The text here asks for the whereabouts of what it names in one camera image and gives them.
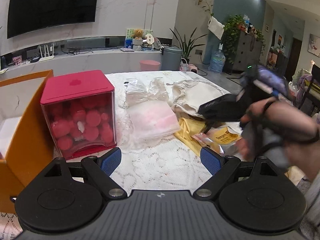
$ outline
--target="apple logo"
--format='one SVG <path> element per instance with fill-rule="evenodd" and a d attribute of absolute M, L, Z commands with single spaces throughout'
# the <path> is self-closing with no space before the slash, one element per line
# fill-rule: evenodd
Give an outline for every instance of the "apple logo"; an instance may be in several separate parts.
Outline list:
<path fill-rule="evenodd" d="M 81 80 L 74 79 L 70 82 L 70 86 L 77 86 L 81 84 Z"/>

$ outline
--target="gray cabinet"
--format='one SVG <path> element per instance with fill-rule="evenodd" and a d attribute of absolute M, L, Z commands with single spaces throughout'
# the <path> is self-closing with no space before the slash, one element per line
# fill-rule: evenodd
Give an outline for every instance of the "gray cabinet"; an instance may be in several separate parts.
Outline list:
<path fill-rule="evenodd" d="M 247 66 L 258 64 L 262 49 L 262 41 L 258 41 L 248 33 L 241 32 L 234 63 L 226 61 L 223 71 L 244 71 Z"/>

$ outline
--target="television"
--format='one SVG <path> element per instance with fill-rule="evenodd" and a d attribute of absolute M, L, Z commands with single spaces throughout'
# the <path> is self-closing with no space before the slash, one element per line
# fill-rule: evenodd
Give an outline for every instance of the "television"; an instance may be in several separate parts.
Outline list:
<path fill-rule="evenodd" d="M 97 0 L 10 0 L 7 37 L 52 26 L 95 21 Z"/>

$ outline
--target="wooden door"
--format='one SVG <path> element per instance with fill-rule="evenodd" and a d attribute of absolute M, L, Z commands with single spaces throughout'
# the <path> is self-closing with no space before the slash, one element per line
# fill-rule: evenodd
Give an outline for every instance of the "wooden door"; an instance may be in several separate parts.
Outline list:
<path fill-rule="evenodd" d="M 293 38 L 289 61 L 288 61 L 287 69 L 285 70 L 285 74 L 284 74 L 285 78 L 288 81 L 292 81 L 292 76 L 296 71 L 299 56 L 300 56 L 300 51 L 301 51 L 301 45 L 302 45 L 302 41 L 299 41 Z"/>

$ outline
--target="teddy bear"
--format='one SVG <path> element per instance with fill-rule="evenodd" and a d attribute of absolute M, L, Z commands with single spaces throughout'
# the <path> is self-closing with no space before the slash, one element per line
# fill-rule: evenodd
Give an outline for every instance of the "teddy bear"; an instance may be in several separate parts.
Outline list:
<path fill-rule="evenodd" d="M 134 38 L 135 40 L 142 40 L 142 36 L 143 36 L 143 30 L 141 29 L 135 30 L 134 33 L 131 35 L 131 37 Z"/>

